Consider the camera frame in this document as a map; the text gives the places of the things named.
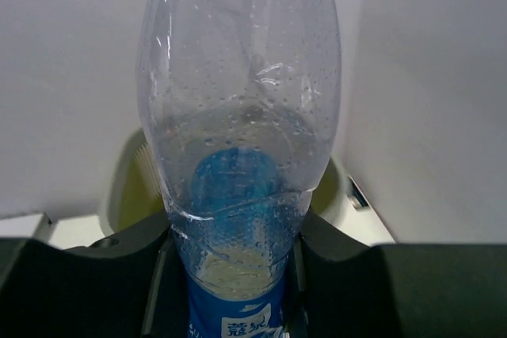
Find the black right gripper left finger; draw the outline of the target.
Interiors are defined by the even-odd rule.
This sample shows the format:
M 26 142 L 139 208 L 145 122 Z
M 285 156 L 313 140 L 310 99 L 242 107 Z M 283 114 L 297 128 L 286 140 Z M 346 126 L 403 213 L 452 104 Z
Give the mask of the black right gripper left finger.
M 89 247 L 1 240 L 3 337 L 184 337 L 185 275 L 159 211 Z

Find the blue label crushed bottle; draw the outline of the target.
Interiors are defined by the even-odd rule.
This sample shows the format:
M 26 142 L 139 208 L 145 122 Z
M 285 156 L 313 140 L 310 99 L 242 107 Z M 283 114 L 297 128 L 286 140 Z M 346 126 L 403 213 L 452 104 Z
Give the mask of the blue label crushed bottle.
M 185 269 L 186 336 L 283 336 L 340 77 L 334 0 L 148 0 L 139 117 Z

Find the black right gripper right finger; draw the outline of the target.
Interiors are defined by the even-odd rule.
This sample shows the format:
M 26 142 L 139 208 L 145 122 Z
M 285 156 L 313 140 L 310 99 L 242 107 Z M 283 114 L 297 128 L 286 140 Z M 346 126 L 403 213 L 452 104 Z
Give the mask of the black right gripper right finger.
M 369 247 L 310 213 L 285 307 L 293 337 L 503 337 L 506 247 Z

